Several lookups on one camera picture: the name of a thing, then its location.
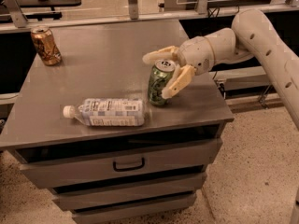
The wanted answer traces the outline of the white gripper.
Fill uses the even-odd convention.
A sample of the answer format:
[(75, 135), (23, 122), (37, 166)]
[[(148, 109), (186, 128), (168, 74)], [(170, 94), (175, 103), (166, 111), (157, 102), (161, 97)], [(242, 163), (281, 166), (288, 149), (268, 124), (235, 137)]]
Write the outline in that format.
[(172, 74), (162, 89), (164, 99), (170, 99), (178, 94), (191, 83), (195, 74), (199, 76), (208, 72), (215, 62), (211, 44), (203, 36), (187, 40), (179, 48), (169, 46), (152, 51), (142, 58), (145, 64), (155, 64), (159, 60), (178, 61), (184, 65), (174, 64), (163, 68), (164, 72)]

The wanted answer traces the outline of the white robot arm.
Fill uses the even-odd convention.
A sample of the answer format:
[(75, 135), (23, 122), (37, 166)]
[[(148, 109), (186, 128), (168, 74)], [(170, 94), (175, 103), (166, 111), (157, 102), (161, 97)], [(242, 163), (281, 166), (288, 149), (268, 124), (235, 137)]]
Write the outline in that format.
[[(173, 60), (179, 69), (167, 83), (170, 98), (186, 87), (192, 76), (220, 63), (254, 57), (274, 86), (294, 123), (299, 123), (298, 57), (281, 40), (260, 10), (235, 15), (232, 25), (198, 36), (180, 47), (167, 47), (144, 56), (146, 64)], [(212, 177), (202, 195), (213, 221), (204, 224), (292, 224), (298, 206), (292, 197), (299, 179), (299, 141), (277, 116), (257, 118), (247, 128), (230, 126), (227, 143), (209, 168)]]

